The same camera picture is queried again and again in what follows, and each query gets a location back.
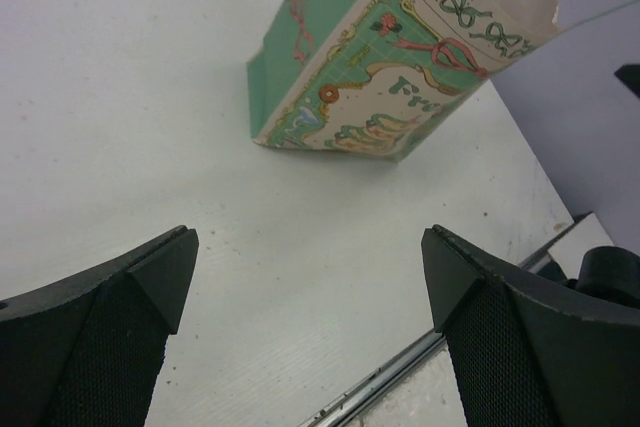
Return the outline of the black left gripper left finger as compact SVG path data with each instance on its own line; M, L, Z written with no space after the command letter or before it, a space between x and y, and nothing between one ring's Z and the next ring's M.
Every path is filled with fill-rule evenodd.
M199 239L178 226L1 302L4 426L142 426Z

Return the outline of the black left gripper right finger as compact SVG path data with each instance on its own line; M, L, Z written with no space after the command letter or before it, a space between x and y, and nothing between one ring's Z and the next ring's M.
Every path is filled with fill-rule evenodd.
M442 226L421 247L468 425L638 424L639 307L552 282Z

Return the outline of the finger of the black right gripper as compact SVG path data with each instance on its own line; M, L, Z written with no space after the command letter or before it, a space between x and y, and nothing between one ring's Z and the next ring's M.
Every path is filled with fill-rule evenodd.
M624 64L619 67L614 76L637 98L640 98L640 65Z

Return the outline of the decorated paper bag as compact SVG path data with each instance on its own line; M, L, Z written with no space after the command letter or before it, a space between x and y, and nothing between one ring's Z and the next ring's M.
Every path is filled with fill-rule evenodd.
M559 36L558 10L558 0L283 0L247 65L251 137L403 159Z

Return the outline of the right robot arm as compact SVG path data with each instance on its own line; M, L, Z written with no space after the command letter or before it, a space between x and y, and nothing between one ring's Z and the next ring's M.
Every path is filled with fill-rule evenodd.
M616 246L593 212L579 216L551 245L537 274L591 297L639 307L639 256Z

